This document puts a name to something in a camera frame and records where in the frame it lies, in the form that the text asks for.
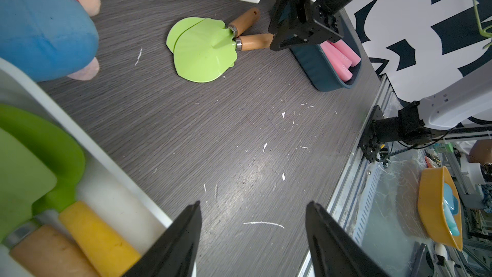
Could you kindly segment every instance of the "blue object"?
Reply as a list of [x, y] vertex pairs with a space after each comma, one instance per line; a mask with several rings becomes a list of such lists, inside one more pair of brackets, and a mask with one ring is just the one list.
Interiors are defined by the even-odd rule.
[[446, 203], [446, 201], [442, 202], [442, 207], [444, 209], [444, 217], [446, 217], [446, 223], [448, 224], [449, 231], [453, 236], [458, 236], [459, 235], [458, 226], [456, 225], [453, 214], [451, 213], [451, 210], [449, 209], [449, 206]]
[[[362, 57], [361, 51], [359, 50], [354, 37], [348, 30], [347, 24], [344, 20], [342, 20], [341, 23], [343, 26], [343, 32], [345, 33], [343, 40], [348, 46], [350, 46], [350, 48], [353, 49], [356, 54]], [[352, 78], [344, 83], [341, 81], [340, 77], [338, 77], [332, 65], [326, 58], [321, 46], [292, 46], [291, 50], [314, 87], [323, 92], [333, 91], [340, 88], [352, 88], [357, 76], [359, 75], [362, 65], [361, 60], [356, 66], [350, 67], [348, 70], [352, 72]]]
[[459, 213], [458, 199], [453, 195], [453, 190], [447, 183], [444, 183], [444, 201], [453, 215]]
[[83, 69], [99, 35], [77, 0], [0, 0], [0, 57], [36, 82]]

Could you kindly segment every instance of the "white bin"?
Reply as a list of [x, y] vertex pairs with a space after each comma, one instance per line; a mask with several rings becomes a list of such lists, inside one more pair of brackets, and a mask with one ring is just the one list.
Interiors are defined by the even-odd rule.
[[[24, 109], [53, 122], [75, 138], [86, 154], [86, 170], [77, 185], [77, 197], [86, 202], [142, 255], [154, 244], [172, 220], [164, 213], [35, 82], [14, 65], [0, 58], [0, 103]], [[58, 213], [43, 213], [40, 219], [68, 233], [58, 222]], [[0, 276], [32, 277], [0, 244]]]

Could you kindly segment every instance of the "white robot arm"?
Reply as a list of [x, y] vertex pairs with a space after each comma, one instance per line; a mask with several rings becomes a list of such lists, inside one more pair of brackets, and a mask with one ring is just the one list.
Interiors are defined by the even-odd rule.
[[449, 130], [463, 120], [492, 108], [492, 71], [477, 69], [446, 89], [420, 100], [424, 126]]

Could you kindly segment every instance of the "orange bowl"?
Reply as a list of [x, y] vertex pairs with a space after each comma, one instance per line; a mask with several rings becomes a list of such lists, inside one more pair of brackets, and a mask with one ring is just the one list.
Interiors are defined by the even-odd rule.
[[444, 183], [451, 187], [453, 195], [458, 199], [458, 203], [460, 203], [458, 191], [446, 167], [422, 170], [418, 200], [420, 219], [431, 239], [462, 251], [463, 230], [461, 205], [458, 207], [458, 214], [453, 216], [458, 226], [459, 235], [453, 236], [449, 231], [446, 217], [444, 216], [442, 204], [444, 199]]

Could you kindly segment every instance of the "dark teal basket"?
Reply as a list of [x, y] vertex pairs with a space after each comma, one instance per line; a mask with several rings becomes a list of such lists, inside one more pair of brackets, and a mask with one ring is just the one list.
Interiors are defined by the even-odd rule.
[[[357, 47], [357, 43], [355, 43], [355, 38], [348, 30], [347, 24], [343, 20], [341, 23], [343, 25], [343, 32], [345, 33], [343, 40], [356, 54], [362, 57], [361, 51], [359, 47]], [[314, 87], [319, 91], [328, 92], [340, 88], [352, 88], [359, 76], [362, 60], [358, 65], [348, 68], [348, 70], [352, 72], [352, 78], [344, 83], [341, 81], [340, 77], [338, 77], [332, 65], [326, 58], [321, 46], [293, 46], [291, 50]]]

